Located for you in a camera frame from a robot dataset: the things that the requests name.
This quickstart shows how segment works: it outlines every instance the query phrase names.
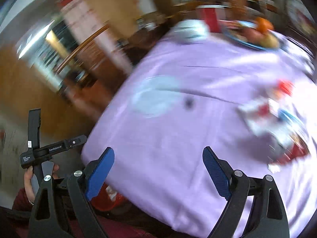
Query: blue plate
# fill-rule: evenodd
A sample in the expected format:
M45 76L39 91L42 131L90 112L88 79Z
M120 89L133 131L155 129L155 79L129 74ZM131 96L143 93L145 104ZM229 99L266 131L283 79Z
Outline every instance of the blue plate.
M239 22L241 25L245 26L245 27L249 27L249 28L256 28L256 24L249 22L249 21L243 21L243 20L238 20L237 22ZM264 50L264 51L273 51L273 50L278 50L281 47L281 42L279 40L280 46L278 48L266 48L266 47L261 47L261 46L257 46L248 42L244 42L240 39L238 39L237 37L233 36L226 27L223 27L222 32L225 36L229 37L230 39L233 39L234 41L239 42L240 44L246 46L246 47L250 47L252 49L256 49L256 50Z

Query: orange fruit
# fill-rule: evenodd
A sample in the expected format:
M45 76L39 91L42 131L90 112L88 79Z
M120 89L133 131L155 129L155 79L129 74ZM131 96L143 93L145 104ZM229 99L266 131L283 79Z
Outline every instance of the orange fruit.
M260 31L262 34L267 33L268 30L274 30L272 23L264 18L257 17L256 18L256 29Z

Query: purple tablecloth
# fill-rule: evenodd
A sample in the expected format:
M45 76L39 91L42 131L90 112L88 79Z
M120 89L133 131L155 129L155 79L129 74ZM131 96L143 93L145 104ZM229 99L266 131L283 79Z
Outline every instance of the purple tablecloth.
M134 109L131 98L142 80L157 75L177 79L182 96L164 114L146 117ZM312 155L272 174L267 144L251 134L237 106L263 94L278 78L295 83L294 110L306 123ZM205 238L226 204L202 162L203 148L210 146L220 159L248 176L272 174L291 237L296 237L316 209L316 112L316 86L282 50L253 51L217 38L181 45L165 37L105 110L82 158L87 164L112 147L115 163L108 184L174 230ZM235 237L243 232L251 203L249 197Z

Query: metal screw head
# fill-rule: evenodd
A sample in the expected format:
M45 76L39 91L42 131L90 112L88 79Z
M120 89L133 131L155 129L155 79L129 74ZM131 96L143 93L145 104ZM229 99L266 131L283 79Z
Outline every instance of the metal screw head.
M82 171L80 171L80 170L77 170L74 172L74 176L76 176L76 177L79 177L81 175L82 175Z
M49 181L51 179L51 176L50 175L47 175L44 177L44 181Z
M265 179L267 179L268 181L273 181L273 177L270 175L265 176Z
M241 176L243 176L243 173L240 170L236 170L235 176L241 177Z

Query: human hand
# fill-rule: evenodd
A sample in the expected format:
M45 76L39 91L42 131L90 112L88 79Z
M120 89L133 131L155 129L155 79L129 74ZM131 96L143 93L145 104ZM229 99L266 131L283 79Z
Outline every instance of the human hand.
M56 171L58 169L59 169L59 166L54 164L53 171L52 171L52 177L54 179L58 179L58 176L56 174ZM31 184L32 177L33 177L33 167L30 166L24 173L24 189L25 189L26 196L28 197L28 200L33 203L35 200L35 194L33 192L32 184Z

